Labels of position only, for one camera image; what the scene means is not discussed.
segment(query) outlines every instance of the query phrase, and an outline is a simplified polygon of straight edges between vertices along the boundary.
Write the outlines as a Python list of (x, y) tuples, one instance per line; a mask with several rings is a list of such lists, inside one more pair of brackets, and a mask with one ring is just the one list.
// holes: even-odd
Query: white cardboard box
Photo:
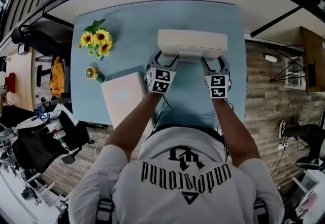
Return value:
[[(143, 80), (137, 72), (103, 82), (102, 91), (114, 128), (134, 110), (145, 96)], [(149, 120), (146, 131), (151, 131), (152, 128), (152, 120)]]
[(227, 35), (206, 31), (158, 30), (158, 46), (164, 55), (218, 58), (227, 51)]

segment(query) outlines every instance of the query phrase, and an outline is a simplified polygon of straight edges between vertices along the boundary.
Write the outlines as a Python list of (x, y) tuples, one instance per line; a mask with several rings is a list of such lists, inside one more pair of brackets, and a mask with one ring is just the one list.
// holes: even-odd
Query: sunflower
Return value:
[(80, 43), (82, 46), (93, 45), (92, 33), (86, 32), (85, 34), (83, 34)]
[(93, 36), (93, 41), (95, 44), (102, 45), (104, 42), (108, 42), (110, 35), (107, 31), (99, 29)]
[(108, 42), (104, 42), (100, 47), (99, 47), (99, 51), (101, 52), (101, 54), (103, 56), (108, 56), (108, 51), (112, 48), (112, 42), (108, 41)]

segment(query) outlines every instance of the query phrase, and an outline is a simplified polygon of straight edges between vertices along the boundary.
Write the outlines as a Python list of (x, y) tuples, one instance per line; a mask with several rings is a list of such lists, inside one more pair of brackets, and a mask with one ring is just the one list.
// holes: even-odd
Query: person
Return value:
[(285, 119), (281, 120), (279, 126), (279, 138), (295, 137), (305, 141), (309, 148), (309, 161), (315, 158), (325, 158), (325, 130), (315, 124), (301, 125), (302, 120), (298, 119), (294, 126), (288, 126)]
[(70, 223), (281, 223), (284, 206), (268, 168), (223, 99), (212, 104), (224, 139), (204, 127), (161, 126), (130, 162), (161, 98), (149, 92), (110, 135), (72, 191)]

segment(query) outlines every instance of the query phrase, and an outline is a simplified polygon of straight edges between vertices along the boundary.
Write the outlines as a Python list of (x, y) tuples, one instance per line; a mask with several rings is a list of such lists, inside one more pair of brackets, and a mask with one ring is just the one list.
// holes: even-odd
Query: red object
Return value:
[(5, 83), (7, 86), (7, 92), (16, 92), (16, 74), (10, 73), (8, 77), (5, 78)]

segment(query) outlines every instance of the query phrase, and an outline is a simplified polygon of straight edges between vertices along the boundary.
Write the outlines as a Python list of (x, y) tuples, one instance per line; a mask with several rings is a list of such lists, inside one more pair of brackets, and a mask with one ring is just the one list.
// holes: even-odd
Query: light blue table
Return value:
[[(106, 18), (113, 49), (103, 61), (79, 50), (82, 31), (94, 19)], [(112, 7), (77, 18), (71, 58), (73, 114), (78, 120), (111, 124), (100, 83), (85, 77), (88, 66), (97, 67), (106, 80), (133, 72), (145, 73), (149, 56), (158, 50), (158, 29), (210, 31), (227, 34), (232, 88), (229, 101), (243, 120), (246, 97), (246, 53), (240, 10), (233, 5), (202, 1), (155, 1)], [(213, 61), (211, 68), (219, 69)], [(179, 123), (217, 128), (218, 120), (204, 83), (200, 63), (180, 62), (173, 85), (166, 95), (174, 112), (165, 113), (158, 125)], [(163, 102), (157, 107), (159, 112)]]

